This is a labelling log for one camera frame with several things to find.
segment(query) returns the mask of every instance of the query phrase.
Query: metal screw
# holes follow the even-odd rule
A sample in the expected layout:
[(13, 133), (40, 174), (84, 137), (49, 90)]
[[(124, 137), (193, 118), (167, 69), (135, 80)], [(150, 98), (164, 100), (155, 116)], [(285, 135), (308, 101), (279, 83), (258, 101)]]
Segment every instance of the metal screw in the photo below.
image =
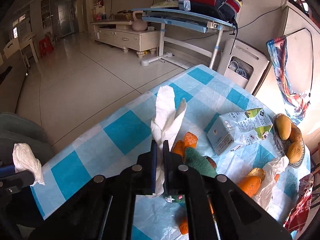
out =
[(227, 181), (227, 177), (220, 174), (217, 176), (217, 181), (220, 181), (220, 182), (226, 182)]
[(93, 177), (93, 181), (95, 183), (103, 182), (103, 180), (104, 180), (104, 177), (102, 175), (96, 175), (96, 176)]
[(188, 170), (188, 166), (185, 164), (181, 164), (178, 166), (179, 171), (187, 171)]
[(142, 166), (139, 164), (135, 164), (132, 166), (132, 170), (133, 171), (141, 171), (142, 170)]

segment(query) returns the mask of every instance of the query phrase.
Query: blue desk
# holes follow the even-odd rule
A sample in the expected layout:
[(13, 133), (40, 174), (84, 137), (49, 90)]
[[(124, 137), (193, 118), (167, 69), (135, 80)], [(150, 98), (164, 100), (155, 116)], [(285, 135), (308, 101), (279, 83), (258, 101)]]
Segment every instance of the blue desk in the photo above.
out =
[[(167, 42), (182, 46), (184, 48), (191, 49), (207, 57), (210, 57), (211, 61), (209, 64), (209, 68), (212, 69), (215, 59), (217, 57), (219, 44), (221, 41), (223, 31), (232, 30), (234, 28), (234, 26), (231, 23), (207, 16), (207, 15), (190, 12), (190, 11), (182, 11), (182, 10), (166, 9), (166, 8), (140, 8), (140, 9), (133, 9), (133, 11), (141, 11), (143, 13), (142, 19), (144, 21), (161, 24), (159, 54), (157, 57), (142, 60), (141, 61), (142, 66), (148, 66), (149, 63), (153, 61), (156, 61), (158, 59), (164, 59), (166, 61), (169, 61), (173, 64), (178, 65), (179, 67), (187, 69), (188, 67), (186, 67), (185, 65), (170, 59), (170, 57), (172, 57), (172, 53), (165, 53), (165, 54), (163, 53), (164, 42), (167, 41)], [(218, 39), (213, 52), (191, 45), (183, 41), (165, 37), (164, 32), (165, 32), (166, 24), (187, 28), (187, 29), (198, 31), (201, 33), (218, 32)]]

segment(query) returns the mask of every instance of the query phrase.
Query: blue checkered tablecloth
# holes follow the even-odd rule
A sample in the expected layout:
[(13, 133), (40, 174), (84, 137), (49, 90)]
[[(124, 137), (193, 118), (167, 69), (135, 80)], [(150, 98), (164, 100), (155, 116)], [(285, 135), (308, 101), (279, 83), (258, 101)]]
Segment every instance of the blue checkered tablecloth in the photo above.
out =
[[(46, 219), (85, 183), (97, 174), (115, 176), (136, 163), (138, 155), (151, 146), (151, 118), (156, 114), (156, 94), (169, 85), (175, 93), (175, 105), (186, 99), (187, 111), (176, 141), (187, 131), (198, 136), (197, 150), (211, 156), (217, 173), (239, 182), (253, 167), (262, 168), (281, 157), (272, 133), (264, 141), (238, 151), (217, 156), (207, 132), (220, 114), (263, 107), (272, 118), (275, 114), (229, 79), (204, 65), (198, 65), (170, 78), (120, 108), (92, 127), (43, 166), (45, 186), (31, 187), (37, 206)], [(268, 212), (283, 222), (297, 199), (299, 179), (310, 173), (310, 153), (306, 148), (300, 168), (290, 166), (274, 187)], [(185, 239), (179, 233), (179, 221), (186, 216), (183, 205), (167, 203), (163, 197), (137, 196), (132, 239)]]

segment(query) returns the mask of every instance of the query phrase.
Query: crumpled tissue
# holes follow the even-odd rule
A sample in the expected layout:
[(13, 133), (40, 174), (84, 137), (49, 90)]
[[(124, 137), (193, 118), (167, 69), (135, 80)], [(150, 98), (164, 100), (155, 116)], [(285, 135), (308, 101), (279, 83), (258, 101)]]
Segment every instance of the crumpled tissue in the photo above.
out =
[(263, 166), (265, 178), (261, 182), (260, 188), (252, 199), (259, 204), (265, 211), (268, 211), (272, 198), (272, 188), (276, 185), (275, 175), (280, 174), (289, 165), (287, 156), (280, 159), (273, 159)]
[(163, 142), (168, 140), (169, 150), (171, 150), (186, 109), (186, 100), (182, 99), (176, 111), (172, 87), (163, 86), (159, 88), (156, 99), (156, 116), (151, 119), (152, 136), (158, 145), (156, 192), (152, 195), (153, 197), (157, 197), (164, 192)]
[(18, 171), (28, 170), (33, 173), (35, 182), (31, 186), (34, 186), (36, 183), (45, 185), (41, 163), (35, 158), (28, 144), (15, 143), (12, 158), (14, 166)]

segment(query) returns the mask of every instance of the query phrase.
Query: doorway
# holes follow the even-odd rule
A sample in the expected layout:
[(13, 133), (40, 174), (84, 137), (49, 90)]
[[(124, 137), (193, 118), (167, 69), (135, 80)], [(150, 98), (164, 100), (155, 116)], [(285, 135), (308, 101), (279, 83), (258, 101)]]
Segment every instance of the doorway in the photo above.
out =
[(75, 32), (73, 28), (74, 10), (71, 0), (64, 0), (57, 3), (59, 26), (61, 37), (67, 36)]

